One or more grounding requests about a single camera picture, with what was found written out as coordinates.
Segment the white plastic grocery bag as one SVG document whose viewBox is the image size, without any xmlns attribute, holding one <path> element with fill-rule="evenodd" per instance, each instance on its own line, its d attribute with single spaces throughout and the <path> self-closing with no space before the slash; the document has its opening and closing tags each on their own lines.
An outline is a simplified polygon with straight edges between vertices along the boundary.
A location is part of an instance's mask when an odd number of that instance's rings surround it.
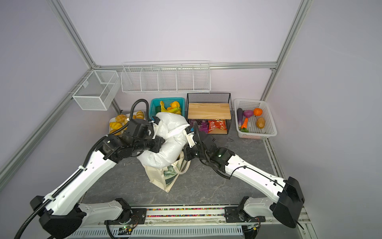
<svg viewBox="0 0 382 239">
<path fill-rule="evenodd" d="M 158 153 L 146 150 L 137 159 L 143 166 L 162 169 L 173 164 L 181 154 L 188 143 L 184 130 L 190 125 L 182 115 L 178 114 L 160 112 L 156 117 L 160 119 L 156 135 L 165 142 Z"/>
</svg>

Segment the beige canvas tote bag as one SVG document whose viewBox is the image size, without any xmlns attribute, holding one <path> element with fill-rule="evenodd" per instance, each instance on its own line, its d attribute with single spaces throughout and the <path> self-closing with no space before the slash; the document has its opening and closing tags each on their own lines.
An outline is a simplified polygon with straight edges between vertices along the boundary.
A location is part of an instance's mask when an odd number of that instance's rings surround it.
<svg viewBox="0 0 382 239">
<path fill-rule="evenodd" d="M 186 161 L 184 153 L 181 152 L 178 159 L 168 167 L 157 169 L 154 167 L 144 166 L 144 169 L 150 183 L 168 193 L 178 177 L 188 171 L 190 165 L 191 162 Z"/>
</svg>

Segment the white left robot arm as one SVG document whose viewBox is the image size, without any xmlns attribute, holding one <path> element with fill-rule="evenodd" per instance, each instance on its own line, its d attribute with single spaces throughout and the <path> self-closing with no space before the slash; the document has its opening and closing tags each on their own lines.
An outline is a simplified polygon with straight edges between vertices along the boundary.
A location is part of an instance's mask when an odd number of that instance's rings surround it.
<svg viewBox="0 0 382 239">
<path fill-rule="evenodd" d="M 160 123 L 158 117 L 134 119 L 130 116 L 122 128 L 99 139 L 84 163 L 65 182 L 46 196 L 36 196 L 31 200 L 33 213 L 21 225 L 15 238 L 21 238 L 36 216 L 40 217 L 42 228 L 56 239 L 64 239 L 81 226 L 98 221 L 129 223 L 133 216 L 131 207 L 122 198 L 94 205 L 80 204 L 79 200 L 101 176 L 123 159 L 134 154 L 139 156 L 146 150 L 159 152 L 165 142 L 156 135 Z"/>
</svg>

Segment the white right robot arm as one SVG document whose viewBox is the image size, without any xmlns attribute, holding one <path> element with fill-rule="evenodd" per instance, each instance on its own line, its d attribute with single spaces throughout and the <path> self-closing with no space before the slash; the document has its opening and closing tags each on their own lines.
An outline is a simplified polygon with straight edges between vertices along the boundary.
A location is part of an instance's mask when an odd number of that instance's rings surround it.
<svg viewBox="0 0 382 239">
<path fill-rule="evenodd" d="M 226 212 L 229 222 L 261 222 L 260 217 L 272 216 L 281 224 L 296 228 L 305 202 L 299 182 L 289 177 L 284 179 L 251 165 L 238 154 L 225 147 L 218 147 L 211 135 L 200 132 L 198 125 L 188 126 L 183 131 L 188 145 L 186 159 L 199 159 L 225 179 L 236 177 L 255 189 L 267 199 L 257 202 L 249 196 L 242 198 L 233 213 Z"/>
</svg>

